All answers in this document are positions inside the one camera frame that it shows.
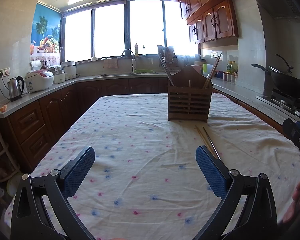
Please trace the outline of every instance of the power outlet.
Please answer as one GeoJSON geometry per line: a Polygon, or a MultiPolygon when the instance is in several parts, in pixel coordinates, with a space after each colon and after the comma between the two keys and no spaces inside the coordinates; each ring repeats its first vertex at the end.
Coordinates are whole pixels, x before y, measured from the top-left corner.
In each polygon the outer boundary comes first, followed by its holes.
{"type": "Polygon", "coordinates": [[[10,75],[10,68],[8,67],[8,68],[0,69],[0,73],[2,73],[3,77],[10,75]]]}
{"type": "Polygon", "coordinates": [[[210,53],[210,57],[213,58],[213,57],[218,57],[218,52],[212,52],[210,53]]]}

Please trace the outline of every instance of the gas stove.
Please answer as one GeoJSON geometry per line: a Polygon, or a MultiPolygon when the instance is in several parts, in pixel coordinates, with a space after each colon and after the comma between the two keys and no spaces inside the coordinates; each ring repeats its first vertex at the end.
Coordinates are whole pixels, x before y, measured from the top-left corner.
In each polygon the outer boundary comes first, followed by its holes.
{"type": "Polygon", "coordinates": [[[271,96],[257,96],[257,98],[291,117],[300,118],[300,98],[288,96],[277,89],[272,90],[271,96]]]}

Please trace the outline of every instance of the white floral tablecloth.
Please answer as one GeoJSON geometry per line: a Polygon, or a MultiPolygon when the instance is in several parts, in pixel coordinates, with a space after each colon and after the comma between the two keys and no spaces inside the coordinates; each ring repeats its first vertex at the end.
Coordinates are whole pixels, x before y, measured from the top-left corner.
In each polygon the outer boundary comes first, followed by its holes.
{"type": "MultiPolygon", "coordinates": [[[[220,202],[195,161],[205,126],[221,159],[243,175],[268,175],[278,218],[300,179],[299,150],[278,131],[220,94],[213,94],[208,123],[168,121],[167,94],[100,98],[56,143],[32,173],[61,169],[83,149],[95,163],[69,202],[98,240],[121,237],[191,240],[220,202]]],[[[53,210],[48,213],[59,232],[53,210]]],[[[239,208],[228,228],[233,228],[239,208]]],[[[11,223],[11,205],[5,222],[11,223]]]]}

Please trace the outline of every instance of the electric kettle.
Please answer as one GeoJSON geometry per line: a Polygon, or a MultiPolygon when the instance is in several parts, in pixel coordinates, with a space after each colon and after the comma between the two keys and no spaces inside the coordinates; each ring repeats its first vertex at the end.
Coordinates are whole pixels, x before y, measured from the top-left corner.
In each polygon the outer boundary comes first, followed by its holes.
{"type": "Polygon", "coordinates": [[[11,78],[8,84],[8,89],[9,89],[9,96],[10,96],[10,101],[16,101],[17,99],[21,98],[23,89],[24,89],[25,83],[23,81],[23,78],[18,76],[16,78],[11,78]],[[19,80],[21,80],[22,84],[22,89],[20,89],[20,84],[19,80]]]}

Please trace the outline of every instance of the countertop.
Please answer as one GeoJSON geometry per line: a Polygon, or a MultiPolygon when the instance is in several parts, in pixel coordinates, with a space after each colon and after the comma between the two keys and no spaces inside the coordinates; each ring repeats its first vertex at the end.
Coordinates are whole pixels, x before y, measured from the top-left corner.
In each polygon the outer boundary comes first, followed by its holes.
{"type": "MultiPolygon", "coordinates": [[[[57,90],[60,90],[62,88],[65,88],[67,86],[70,86],[75,83],[79,82],[86,82],[86,81],[94,81],[94,80],[106,80],[106,79],[119,79],[119,78],[139,78],[139,77],[166,77],[166,73],[155,73],[155,74],[117,74],[117,75],[106,75],[106,76],[87,76],[87,77],[79,77],[76,79],[68,80],[61,84],[54,84],[50,88],[38,91],[34,93],[28,93],[26,95],[23,95],[21,99],[16,100],[14,102],[9,102],[6,105],[8,106],[7,110],[4,113],[0,112],[0,118],[5,118],[8,115],[14,113],[15,111],[19,110],[20,108],[48,95],[51,94],[57,90]]],[[[276,109],[275,107],[272,107],[268,105],[267,103],[259,100],[256,98],[256,96],[262,96],[261,94],[254,92],[252,90],[249,90],[244,87],[240,87],[235,85],[234,83],[230,83],[227,81],[223,81],[219,78],[213,78],[212,79],[213,88],[220,90],[234,98],[237,98],[238,100],[254,107],[255,109],[259,110],[260,112],[264,113],[265,115],[269,116],[273,120],[275,120],[277,123],[282,124],[283,121],[289,116],[280,110],[276,109]]]]}

